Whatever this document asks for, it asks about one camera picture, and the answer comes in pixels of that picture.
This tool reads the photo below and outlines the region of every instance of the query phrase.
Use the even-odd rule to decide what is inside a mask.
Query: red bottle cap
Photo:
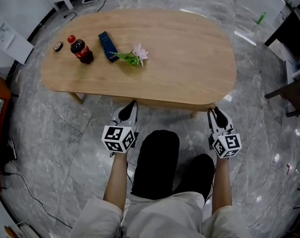
[[[68,41],[68,43],[73,43],[73,42],[75,42],[76,41],[76,38],[75,38],[75,36],[72,34],[72,35],[70,35],[68,38],[67,38],[67,41]]]

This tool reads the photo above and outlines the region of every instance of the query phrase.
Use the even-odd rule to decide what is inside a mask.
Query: marble floor
[[[73,0],[78,15],[96,12],[103,3],[82,5]],[[290,226],[300,205],[300,117],[285,116],[286,103],[264,94],[284,84],[285,73],[279,43],[263,42],[281,24],[255,22],[257,18],[234,0],[107,0],[103,11],[124,8],[165,8],[198,13],[216,22],[232,41],[237,80],[229,95],[219,101],[242,138],[243,149],[229,160],[233,204],[241,209],[255,238],[275,238]],[[68,94],[52,92],[41,83],[41,64],[48,44],[71,15],[65,6],[42,27],[32,51],[13,86],[15,101],[10,136],[18,160],[6,166],[24,176],[35,197],[54,216],[74,225],[89,198],[102,198],[113,159],[101,143],[103,126],[119,107],[108,97],[85,96],[82,106]],[[241,33],[252,42],[237,35]],[[180,155],[175,183],[186,164],[209,151],[206,113],[190,118],[190,112],[140,107],[140,139],[128,155],[128,174],[133,178],[142,140],[156,129],[176,132]],[[287,173],[287,164],[292,168]],[[48,216],[33,200],[19,177],[6,177],[3,197],[14,215],[27,220],[43,237],[67,237],[70,229]],[[131,184],[128,181],[128,193]]]

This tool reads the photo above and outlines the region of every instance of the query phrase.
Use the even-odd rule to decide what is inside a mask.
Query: white shirt
[[[239,210],[218,209],[203,221],[196,192],[182,192],[160,200],[130,195],[125,216],[115,205],[90,199],[70,238],[251,238]]]

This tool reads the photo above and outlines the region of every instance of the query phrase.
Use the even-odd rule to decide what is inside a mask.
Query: oval table
[[[149,53],[144,67],[110,63],[98,35],[106,31],[119,52],[141,43]],[[71,53],[69,35],[83,39],[94,54],[87,65]],[[53,51],[57,42],[64,46]],[[226,96],[236,80],[236,63],[227,35],[194,13],[163,9],[123,9],[75,18],[51,41],[42,65],[42,82],[52,91],[99,94],[137,100],[147,106],[207,111]]]

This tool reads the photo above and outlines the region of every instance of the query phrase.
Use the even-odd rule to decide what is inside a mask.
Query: flower
[[[143,60],[148,59],[148,57],[147,57],[148,51],[146,51],[145,49],[142,49],[141,44],[138,43],[138,44],[134,44],[132,53],[139,58],[140,63],[143,67],[144,66]]]

